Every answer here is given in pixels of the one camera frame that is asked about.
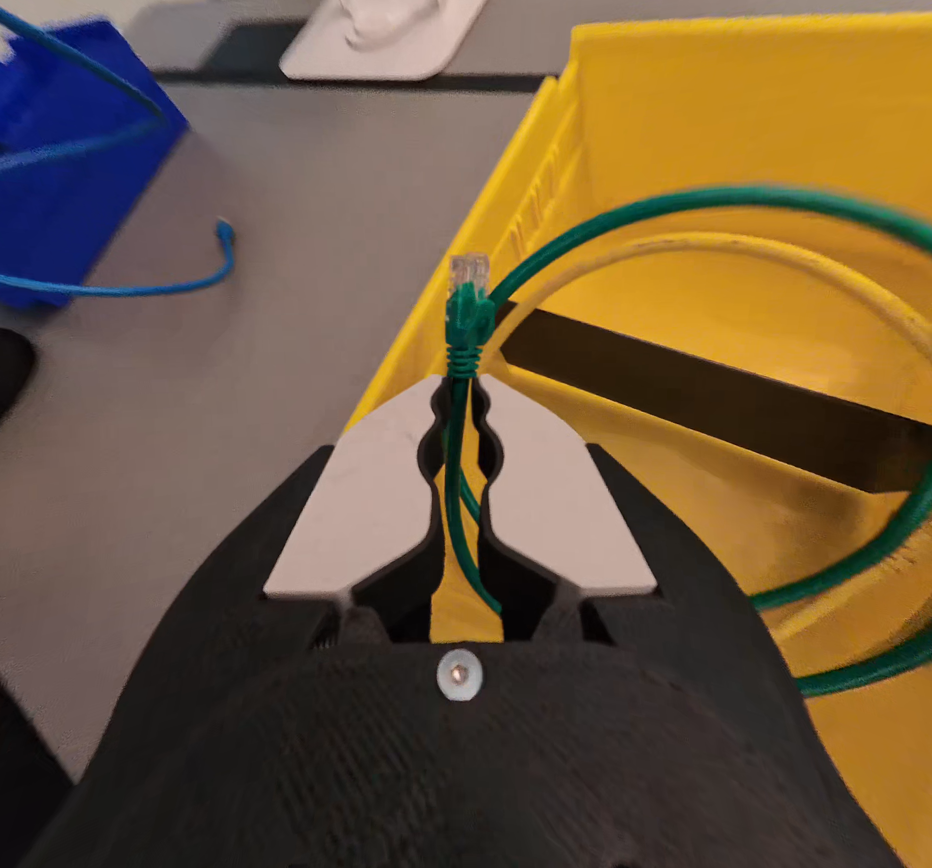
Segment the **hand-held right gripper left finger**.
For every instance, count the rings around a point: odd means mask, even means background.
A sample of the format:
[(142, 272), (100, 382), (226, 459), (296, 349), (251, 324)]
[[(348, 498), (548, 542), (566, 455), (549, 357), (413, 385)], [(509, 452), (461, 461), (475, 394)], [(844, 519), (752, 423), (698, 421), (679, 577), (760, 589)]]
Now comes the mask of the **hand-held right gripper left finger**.
[(266, 579), (266, 598), (371, 609), (385, 629), (431, 628), (446, 564), (435, 484), (441, 390), (431, 375), (344, 432)]

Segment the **white poster stand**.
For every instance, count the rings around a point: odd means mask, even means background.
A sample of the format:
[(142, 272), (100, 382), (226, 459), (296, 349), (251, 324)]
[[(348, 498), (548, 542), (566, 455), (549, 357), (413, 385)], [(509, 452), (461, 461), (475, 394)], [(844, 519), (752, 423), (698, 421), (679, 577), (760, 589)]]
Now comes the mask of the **white poster stand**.
[(440, 74), (489, 0), (321, 0), (279, 62), (297, 81), (417, 82)]

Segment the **black oval pad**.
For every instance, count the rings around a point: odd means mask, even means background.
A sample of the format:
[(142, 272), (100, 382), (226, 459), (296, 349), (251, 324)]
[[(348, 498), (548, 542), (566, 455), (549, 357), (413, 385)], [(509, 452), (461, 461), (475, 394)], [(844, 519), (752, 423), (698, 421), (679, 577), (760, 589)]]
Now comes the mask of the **black oval pad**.
[(1, 420), (17, 404), (33, 377), (38, 354), (33, 343), (10, 328), (1, 328)]

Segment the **yellow plastic bin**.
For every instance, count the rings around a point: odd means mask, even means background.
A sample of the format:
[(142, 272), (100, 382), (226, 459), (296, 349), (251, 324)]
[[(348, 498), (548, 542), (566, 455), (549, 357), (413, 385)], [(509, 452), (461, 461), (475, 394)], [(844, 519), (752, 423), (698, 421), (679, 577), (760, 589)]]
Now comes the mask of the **yellow plastic bin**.
[[(697, 188), (786, 186), (930, 222), (930, 14), (588, 25), (543, 81), (348, 426), (445, 369), (449, 259), (497, 285), (597, 215)], [(509, 295), (633, 241), (674, 252), (590, 272), (535, 309), (930, 424), (930, 247), (801, 210), (637, 222)], [(930, 483), (868, 493), (508, 364), (492, 375), (599, 444), (749, 595), (798, 677), (854, 666), (930, 627)], [(930, 476), (930, 467), (924, 477)]]

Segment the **blue plastic bin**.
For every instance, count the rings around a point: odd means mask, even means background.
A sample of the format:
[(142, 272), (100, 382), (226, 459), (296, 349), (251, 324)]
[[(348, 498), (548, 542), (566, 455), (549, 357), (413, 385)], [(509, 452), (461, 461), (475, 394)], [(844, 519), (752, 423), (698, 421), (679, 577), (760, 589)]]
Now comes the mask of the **blue plastic bin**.
[(2, 60), (2, 278), (83, 285), (188, 122), (107, 19), (44, 32), (146, 96), (43, 46), (6, 10)]

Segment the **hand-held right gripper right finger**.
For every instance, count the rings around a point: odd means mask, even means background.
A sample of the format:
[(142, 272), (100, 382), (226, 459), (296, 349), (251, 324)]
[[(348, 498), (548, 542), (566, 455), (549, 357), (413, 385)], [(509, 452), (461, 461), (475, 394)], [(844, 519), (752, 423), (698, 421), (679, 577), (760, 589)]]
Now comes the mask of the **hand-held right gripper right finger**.
[(560, 593), (654, 595), (657, 579), (581, 435), (490, 375), (472, 384), (481, 581), (503, 629), (537, 629)]

